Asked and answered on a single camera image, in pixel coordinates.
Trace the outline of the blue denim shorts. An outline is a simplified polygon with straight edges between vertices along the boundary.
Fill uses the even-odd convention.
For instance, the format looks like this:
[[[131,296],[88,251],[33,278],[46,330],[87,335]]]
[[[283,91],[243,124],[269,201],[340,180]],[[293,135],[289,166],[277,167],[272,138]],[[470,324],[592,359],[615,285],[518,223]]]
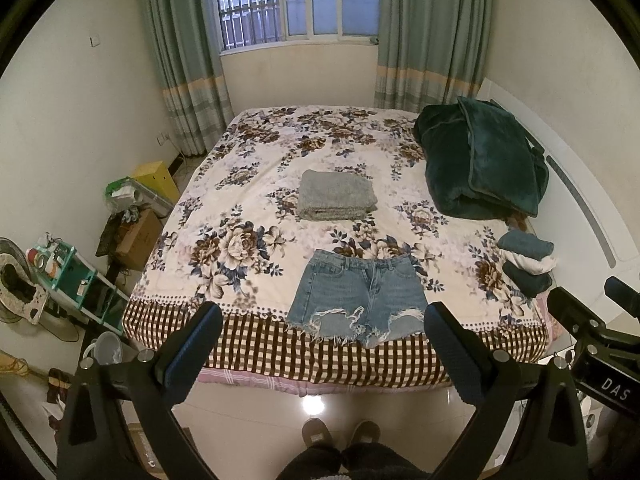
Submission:
[[[288,324],[314,338],[368,349],[423,332],[427,300],[413,261],[344,257],[317,250],[288,310]]]

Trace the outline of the folded dark cloth bottom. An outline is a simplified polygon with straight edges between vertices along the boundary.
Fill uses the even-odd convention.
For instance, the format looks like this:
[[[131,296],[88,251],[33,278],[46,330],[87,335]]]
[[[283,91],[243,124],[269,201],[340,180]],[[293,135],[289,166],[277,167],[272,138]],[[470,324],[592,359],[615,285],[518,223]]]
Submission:
[[[548,273],[529,274],[510,261],[503,263],[502,270],[527,298],[535,298],[552,285],[552,278]]]

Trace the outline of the white headboard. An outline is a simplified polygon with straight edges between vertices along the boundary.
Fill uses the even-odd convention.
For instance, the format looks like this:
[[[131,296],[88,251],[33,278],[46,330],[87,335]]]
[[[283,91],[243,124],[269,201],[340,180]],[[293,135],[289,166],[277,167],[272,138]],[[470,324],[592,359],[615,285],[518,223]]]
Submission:
[[[544,153],[549,183],[530,224],[554,244],[555,281],[585,304],[604,296],[611,276],[638,288],[639,249],[588,167],[544,120],[495,82],[484,79],[478,97],[512,113]]]

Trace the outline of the folded white cloth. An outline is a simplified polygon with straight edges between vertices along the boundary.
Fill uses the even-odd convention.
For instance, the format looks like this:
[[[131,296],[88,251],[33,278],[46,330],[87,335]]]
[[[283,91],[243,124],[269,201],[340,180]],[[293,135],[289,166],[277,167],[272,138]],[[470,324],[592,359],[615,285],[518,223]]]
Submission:
[[[517,254],[516,252],[508,252],[501,249],[500,254],[506,259],[507,262],[512,263],[518,270],[522,270],[532,275],[542,275],[551,272],[558,263],[553,256],[545,256],[544,258],[537,260],[532,257]]]

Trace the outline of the white mug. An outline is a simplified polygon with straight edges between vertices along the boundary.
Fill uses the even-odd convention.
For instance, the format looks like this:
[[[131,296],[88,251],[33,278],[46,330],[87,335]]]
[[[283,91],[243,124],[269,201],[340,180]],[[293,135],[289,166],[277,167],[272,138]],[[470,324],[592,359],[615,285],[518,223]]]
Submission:
[[[112,332],[102,333],[88,345],[82,355],[83,359],[93,358],[100,365],[119,364],[123,357],[122,343]]]

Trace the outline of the folded teal cloth top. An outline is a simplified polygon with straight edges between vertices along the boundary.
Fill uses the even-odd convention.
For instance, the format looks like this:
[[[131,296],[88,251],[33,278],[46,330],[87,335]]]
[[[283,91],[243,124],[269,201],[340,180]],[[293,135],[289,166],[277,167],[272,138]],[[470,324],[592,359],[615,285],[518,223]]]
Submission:
[[[552,255],[554,244],[541,240],[532,233],[512,230],[498,239],[498,247],[507,252],[514,252],[527,258],[542,260]]]

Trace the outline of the white electric fan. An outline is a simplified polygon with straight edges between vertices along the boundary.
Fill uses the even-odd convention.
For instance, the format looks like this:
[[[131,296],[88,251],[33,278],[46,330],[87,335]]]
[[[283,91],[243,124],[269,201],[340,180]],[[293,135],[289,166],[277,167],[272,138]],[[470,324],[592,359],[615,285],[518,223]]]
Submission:
[[[34,280],[21,248],[6,237],[1,239],[1,322],[25,322],[66,344],[80,341],[78,327]]]

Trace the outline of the right grey slipper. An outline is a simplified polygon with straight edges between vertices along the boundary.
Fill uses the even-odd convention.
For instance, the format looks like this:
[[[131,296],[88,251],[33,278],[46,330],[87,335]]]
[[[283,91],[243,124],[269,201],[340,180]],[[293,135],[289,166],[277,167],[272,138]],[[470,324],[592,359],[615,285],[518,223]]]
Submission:
[[[378,424],[372,422],[372,420],[363,420],[356,425],[349,440],[349,445],[378,443],[380,437],[381,429]]]

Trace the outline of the grey slipper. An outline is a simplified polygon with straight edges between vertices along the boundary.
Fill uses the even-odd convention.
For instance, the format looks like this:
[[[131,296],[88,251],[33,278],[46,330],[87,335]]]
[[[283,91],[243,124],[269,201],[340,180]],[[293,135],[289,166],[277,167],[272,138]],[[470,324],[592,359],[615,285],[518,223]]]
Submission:
[[[349,440],[349,445],[378,443],[380,437],[381,429],[378,424],[372,422],[372,420],[363,420],[356,425]]]
[[[329,428],[317,417],[310,418],[304,423],[302,437],[307,448],[318,445],[334,445]]]

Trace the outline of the teal storage rack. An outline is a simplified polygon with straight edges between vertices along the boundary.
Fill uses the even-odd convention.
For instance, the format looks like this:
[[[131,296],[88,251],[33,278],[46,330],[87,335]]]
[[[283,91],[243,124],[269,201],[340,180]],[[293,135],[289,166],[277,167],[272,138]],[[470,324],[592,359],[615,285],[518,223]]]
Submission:
[[[38,282],[67,312],[122,336],[122,316],[129,297],[77,251],[47,234],[28,248],[26,260]]]

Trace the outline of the dark green blanket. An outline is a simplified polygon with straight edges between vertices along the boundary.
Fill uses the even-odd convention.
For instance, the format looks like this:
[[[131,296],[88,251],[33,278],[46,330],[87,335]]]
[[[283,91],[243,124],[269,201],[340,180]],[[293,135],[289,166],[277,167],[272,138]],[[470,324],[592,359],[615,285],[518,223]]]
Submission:
[[[544,151],[498,104],[460,96],[454,104],[427,105],[413,136],[442,214],[469,220],[538,214],[549,181]]]

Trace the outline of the brown cardboard box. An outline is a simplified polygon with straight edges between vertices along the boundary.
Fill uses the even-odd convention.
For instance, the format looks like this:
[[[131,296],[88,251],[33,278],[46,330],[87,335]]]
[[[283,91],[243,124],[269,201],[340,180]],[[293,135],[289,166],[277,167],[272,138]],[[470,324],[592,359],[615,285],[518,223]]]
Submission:
[[[152,209],[145,209],[117,244],[115,256],[126,268],[142,271],[160,237],[163,226]]]

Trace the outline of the left grey slipper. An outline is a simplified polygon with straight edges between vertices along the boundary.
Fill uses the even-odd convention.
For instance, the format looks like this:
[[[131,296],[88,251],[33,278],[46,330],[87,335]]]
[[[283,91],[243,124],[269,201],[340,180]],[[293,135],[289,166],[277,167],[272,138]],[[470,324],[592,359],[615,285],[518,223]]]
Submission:
[[[317,417],[310,418],[304,423],[302,437],[307,448],[318,445],[334,445],[329,428]]]

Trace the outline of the green plastic bag clutter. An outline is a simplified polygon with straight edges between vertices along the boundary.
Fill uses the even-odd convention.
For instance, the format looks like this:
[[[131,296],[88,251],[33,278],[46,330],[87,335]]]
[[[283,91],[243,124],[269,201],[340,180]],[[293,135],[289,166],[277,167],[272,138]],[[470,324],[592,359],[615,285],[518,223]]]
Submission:
[[[165,218],[174,205],[165,197],[157,194],[146,185],[130,177],[124,177],[108,184],[104,191],[107,208],[118,214],[131,207],[148,207],[158,218]]]

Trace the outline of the yellow box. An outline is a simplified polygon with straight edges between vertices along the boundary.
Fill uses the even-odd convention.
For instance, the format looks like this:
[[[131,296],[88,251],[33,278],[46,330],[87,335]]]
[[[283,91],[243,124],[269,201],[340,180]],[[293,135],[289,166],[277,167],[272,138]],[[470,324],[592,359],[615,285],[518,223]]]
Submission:
[[[146,164],[137,166],[132,172],[131,177],[158,195],[163,196],[168,202],[172,204],[178,202],[180,192],[167,166],[162,160],[147,162]]]

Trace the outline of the folded grey towel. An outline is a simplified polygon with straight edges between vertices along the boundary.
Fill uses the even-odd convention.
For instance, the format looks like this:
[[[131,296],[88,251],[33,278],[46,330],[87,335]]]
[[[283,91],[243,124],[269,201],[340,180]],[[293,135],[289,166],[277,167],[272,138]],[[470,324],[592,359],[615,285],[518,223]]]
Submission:
[[[302,219],[358,220],[376,206],[372,182],[358,174],[306,170],[300,178],[297,212]]]

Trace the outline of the right green curtain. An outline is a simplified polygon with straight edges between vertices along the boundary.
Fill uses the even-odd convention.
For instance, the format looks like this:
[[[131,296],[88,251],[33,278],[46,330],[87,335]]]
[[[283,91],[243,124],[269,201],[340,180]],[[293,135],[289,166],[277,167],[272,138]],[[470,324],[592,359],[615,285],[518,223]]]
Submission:
[[[475,96],[494,0],[380,0],[374,106],[420,112]]]

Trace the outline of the green curtain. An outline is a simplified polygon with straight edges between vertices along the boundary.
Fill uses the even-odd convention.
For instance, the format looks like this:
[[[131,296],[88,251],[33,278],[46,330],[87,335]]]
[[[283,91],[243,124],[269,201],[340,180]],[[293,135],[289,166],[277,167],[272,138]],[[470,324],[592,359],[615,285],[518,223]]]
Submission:
[[[233,118],[213,0],[140,0],[174,142],[186,156],[213,149]]]
[[[494,0],[380,0],[374,106],[420,112],[475,96]]]

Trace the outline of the left green curtain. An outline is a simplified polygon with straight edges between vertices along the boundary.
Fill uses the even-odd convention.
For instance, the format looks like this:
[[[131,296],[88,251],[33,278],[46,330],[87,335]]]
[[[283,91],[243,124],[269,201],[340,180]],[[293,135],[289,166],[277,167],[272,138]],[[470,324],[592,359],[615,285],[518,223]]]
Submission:
[[[233,118],[213,0],[140,0],[174,142],[186,156],[213,149]]]

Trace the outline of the barred window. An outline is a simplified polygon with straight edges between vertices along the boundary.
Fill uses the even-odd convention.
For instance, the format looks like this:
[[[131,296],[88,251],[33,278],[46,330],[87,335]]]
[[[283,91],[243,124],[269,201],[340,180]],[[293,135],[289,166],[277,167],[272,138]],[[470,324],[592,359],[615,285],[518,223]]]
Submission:
[[[221,49],[285,41],[378,41],[380,0],[214,0]]]

